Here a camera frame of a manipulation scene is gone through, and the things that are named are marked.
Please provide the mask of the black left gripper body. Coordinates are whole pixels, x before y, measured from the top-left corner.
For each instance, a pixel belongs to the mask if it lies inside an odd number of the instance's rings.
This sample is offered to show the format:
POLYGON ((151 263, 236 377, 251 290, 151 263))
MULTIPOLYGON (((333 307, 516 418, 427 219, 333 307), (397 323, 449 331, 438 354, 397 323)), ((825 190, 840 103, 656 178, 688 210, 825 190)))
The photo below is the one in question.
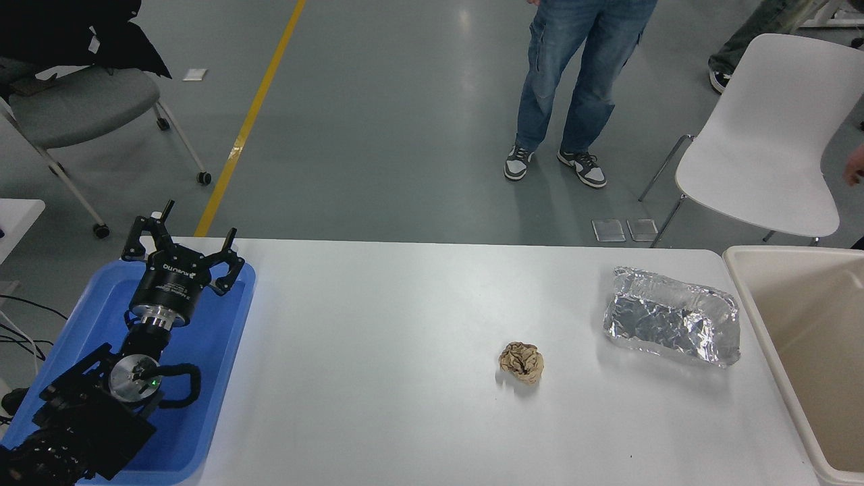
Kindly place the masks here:
POLYGON ((167 308, 177 319, 191 319, 201 292, 212 279, 203 253, 188 247, 152 252, 128 306, 142 317, 146 308, 167 308))

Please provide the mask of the person's hand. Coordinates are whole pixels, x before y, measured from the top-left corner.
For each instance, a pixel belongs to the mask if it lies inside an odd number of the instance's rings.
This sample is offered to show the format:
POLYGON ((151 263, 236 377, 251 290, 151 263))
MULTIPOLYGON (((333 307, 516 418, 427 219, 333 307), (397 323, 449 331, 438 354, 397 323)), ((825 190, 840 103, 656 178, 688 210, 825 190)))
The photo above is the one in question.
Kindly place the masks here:
POLYGON ((843 169, 842 177, 846 185, 855 186, 861 184, 864 170, 864 145, 856 147, 849 154, 843 169))

